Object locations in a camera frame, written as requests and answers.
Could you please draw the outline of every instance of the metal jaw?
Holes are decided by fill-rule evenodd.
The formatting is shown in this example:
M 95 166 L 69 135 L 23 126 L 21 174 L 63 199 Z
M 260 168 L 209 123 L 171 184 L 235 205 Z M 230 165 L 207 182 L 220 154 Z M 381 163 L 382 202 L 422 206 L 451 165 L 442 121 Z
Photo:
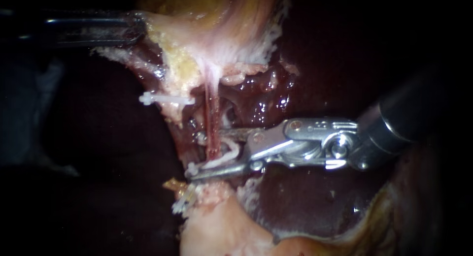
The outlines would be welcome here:
M 289 168 L 346 166 L 346 158 L 359 140 L 356 122 L 337 118 L 296 118 L 270 129 L 247 133 L 242 156 L 236 163 L 200 170 L 191 181 L 225 179 L 265 170 L 271 163 Z

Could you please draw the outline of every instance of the metal screw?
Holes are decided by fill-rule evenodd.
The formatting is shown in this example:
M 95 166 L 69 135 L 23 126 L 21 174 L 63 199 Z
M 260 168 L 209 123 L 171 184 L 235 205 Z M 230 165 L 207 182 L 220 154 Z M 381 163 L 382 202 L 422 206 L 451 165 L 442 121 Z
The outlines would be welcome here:
M 299 130 L 299 128 L 302 126 L 302 122 L 298 121 L 298 120 L 295 120 L 293 122 L 291 122 L 291 124 L 289 125 L 289 127 L 293 130 Z
M 330 151 L 336 159 L 340 159 L 347 155 L 348 148 L 346 145 L 340 145 L 338 142 L 334 142 Z
M 253 135 L 253 141 L 256 143 L 260 143 L 264 141 L 264 139 L 265 139 L 265 135 L 262 134 L 261 132 L 257 132 Z
M 261 168 L 263 168 L 263 162 L 261 161 L 253 162 L 251 163 L 250 168 L 251 170 L 254 170 L 254 171 L 260 171 Z

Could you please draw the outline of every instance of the white plastic clip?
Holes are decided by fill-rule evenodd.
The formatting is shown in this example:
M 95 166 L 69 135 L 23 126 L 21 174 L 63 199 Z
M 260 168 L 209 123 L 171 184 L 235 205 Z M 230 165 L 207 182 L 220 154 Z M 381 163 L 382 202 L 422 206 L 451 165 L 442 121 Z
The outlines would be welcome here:
M 144 105 L 151 105 L 154 102 L 169 102 L 169 103 L 178 103 L 191 105 L 195 104 L 196 99 L 193 97 L 181 97 L 181 96 L 164 96 L 164 95 L 154 95 L 151 92 L 144 92 L 142 96 L 138 99 Z

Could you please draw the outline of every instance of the dark background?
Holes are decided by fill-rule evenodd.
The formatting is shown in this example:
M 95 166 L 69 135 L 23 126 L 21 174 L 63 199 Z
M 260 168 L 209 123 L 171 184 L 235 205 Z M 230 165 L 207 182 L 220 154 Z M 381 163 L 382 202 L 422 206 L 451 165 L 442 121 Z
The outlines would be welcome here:
M 394 79 L 431 60 L 462 67 L 462 0 L 299 0 L 341 24 L 362 29 L 363 39 L 383 52 Z M 132 9 L 133 0 L 0 0 L 0 7 L 34 13 L 38 8 Z M 170 214 L 173 196 L 161 183 L 182 179 L 172 140 L 157 108 L 137 97 L 141 85 L 121 65 L 90 57 L 87 49 L 34 50 L 4 45 L 0 69 L 13 64 L 41 72 L 51 60 L 64 65 L 57 95 L 40 129 L 44 151 L 59 165 L 72 165 L 80 177 L 32 164 L 0 169 L 0 250 L 15 254 L 176 255 L 180 219 Z M 452 92 L 461 78 L 453 69 Z M 2 83 L 8 78 L 0 78 Z M 452 96 L 452 106 L 456 104 Z M 456 133 L 458 112 L 446 115 L 441 132 L 445 157 L 442 181 L 445 207 L 444 249 L 468 244 L 468 147 Z

